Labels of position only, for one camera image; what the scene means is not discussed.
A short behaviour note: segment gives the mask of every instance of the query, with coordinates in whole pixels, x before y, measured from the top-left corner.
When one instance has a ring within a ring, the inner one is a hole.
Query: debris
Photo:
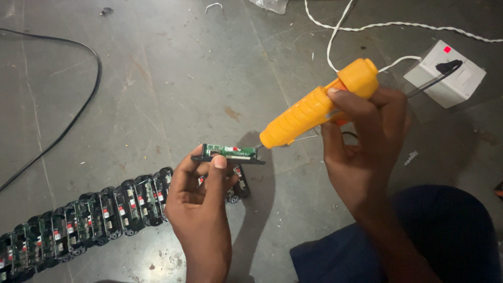
[[[405,164],[403,164],[404,166],[409,164],[411,162],[411,160],[416,157],[419,153],[417,153],[417,151],[414,151],[414,152],[411,152],[409,153],[409,159],[407,159],[407,161],[405,161]]]
[[[209,7],[211,7],[211,6],[215,6],[215,5],[220,5],[220,7],[223,9],[222,4],[220,4],[220,3],[213,3],[213,4],[208,5],[208,6],[206,7],[206,11],[204,11],[204,13],[205,13],[205,14],[206,14],[206,13],[208,13],[208,8],[209,8]]]
[[[100,15],[106,16],[106,15],[111,14],[113,12],[114,12],[114,9],[109,8],[109,7],[105,7],[105,8],[103,8],[103,11],[101,11]]]

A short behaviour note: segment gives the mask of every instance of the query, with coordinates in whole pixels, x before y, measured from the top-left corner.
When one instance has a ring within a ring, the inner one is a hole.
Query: gray floor
[[[0,234],[82,193],[175,166],[198,143],[254,146],[268,122],[334,79],[325,56],[331,31],[308,19],[303,1],[290,1],[284,16],[248,0],[220,0],[223,10],[213,6],[205,14],[211,3],[0,2],[0,27],[84,42],[104,67],[96,98],[64,141],[2,192]],[[347,2],[309,4],[315,19],[335,25]],[[101,17],[103,7],[115,12]],[[344,26],[407,21],[503,38],[503,26],[495,24],[502,13],[496,0],[358,0]],[[501,239],[503,202],[492,190],[503,179],[503,43],[384,27],[340,32],[331,59],[339,68],[359,57],[383,67],[421,54],[438,39],[485,68],[487,76],[470,100],[448,110],[425,95],[410,100],[413,127],[389,192],[424,183],[458,186],[484,203]],[[96,64],[73,45],[10,34],[0,35],[0,50],[3,182],[70,122],[92,89]],[[381,73],[381,84],[411,90],[402,76],[412,63]],[[413,151],[419,155],[404,166]],[[227,206],[234,251],[229,281],[294,282],[289,249],[354,220],[326,177],[319,137],[263,155],[266,165],[245,167],[250,198]],[[91,248],[31,281],[101,280],[185,281],[185,258],[170,225]]]

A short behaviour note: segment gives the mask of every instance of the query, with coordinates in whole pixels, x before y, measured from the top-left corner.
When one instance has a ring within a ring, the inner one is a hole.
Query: electrical switch box
[[[435,68],[440,63],[461,60],[463,64],[450,76],[425,90],[433,100],[444,108],[468,100],[485,76],[485,71],[472,61],[439,40],[425,56],[403,77],[417,88],[421,88],[442,77]]]

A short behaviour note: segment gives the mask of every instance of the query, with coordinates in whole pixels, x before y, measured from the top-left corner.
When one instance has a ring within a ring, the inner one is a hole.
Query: white power cord
[[[328,61],[328,65],[334,71],[336,71],[336,72],[338,72],[339,70],[337,70],[333,66],[332,61],[330,61],[330,49],[332,48],[333,38],[336,36],[336,33],[337,33],[338,30],[344,30],[344,31],[362,31],[364,29],[373,28],[373,27],[384,27],[384,26],[391,26],[391,25],[404,25],[404,26],[422,27],[422,28],[427,28],[427,29],[431,29],[431,30],[451,30],[451,31],[456,31],[456,32],[458,32],[460,34],[464,34],[464,35],[466,35],[468,37],[472,37],[472,38],[475,38],[477,40],[482,40],[482,41],[487,42],[487,43],[503,42],[503,39],[486,39],[486,38],[480,37],[478,35],[473,35],[473,34],[471,34],[469,32],[464,31],[464,30],[453,28],[453,27],[440,27],[440,28],[436,28],[436,27],[432,27],[432,26],[428,26],[428,25],[424,25],[424,24],[404,23],[404,22],[389,22],[389,23],[385,23],[385,24],[372,24],[372,25],[368,25],[368,26],[365,26],[365,27],[362,27],[362,28],[359,28],[359,29],[341,28],[340,25],[341,25],[344,17],[346,16],[346,14],[349,11],[349,8],[351,7],[351,3],[353,3],[353,0],[349,1],[348,5],[346,6],[346,9],[344,9],[344,12],[343,12],[343,15],[342,15],[341,19],[339,20],[339,22],[337,23],[337,25],[335,27],[333,27],[333,26],[329,26],[329,25],[324,25],[324,24],[318,22],[317,20],[315,20],[311,16],[311,14],[309,13],[309,9],[307,8],[307,0],[304,0],[304,4],[306,6],[306,13],[307,13],[307,16],[310,18],[310,20],[312,20],[315,24],[317,24],[317,25],[319,25],[321,27],[324,27],[324,28],[327,28],[327,29],[333,29],[332,37],[330,38],[330,41],[328,42],[328,47],[326,49],[326,60]],[[398,62],[400,62],[402,60],[405,60],[405,59],[421,60],[421,57],[418,57],[418,56],[404,56],[402,58],[399,58],[393,64],[380,69],[379,72],[385,71],[385,70],[389,69],[390,67],[396,65]]]

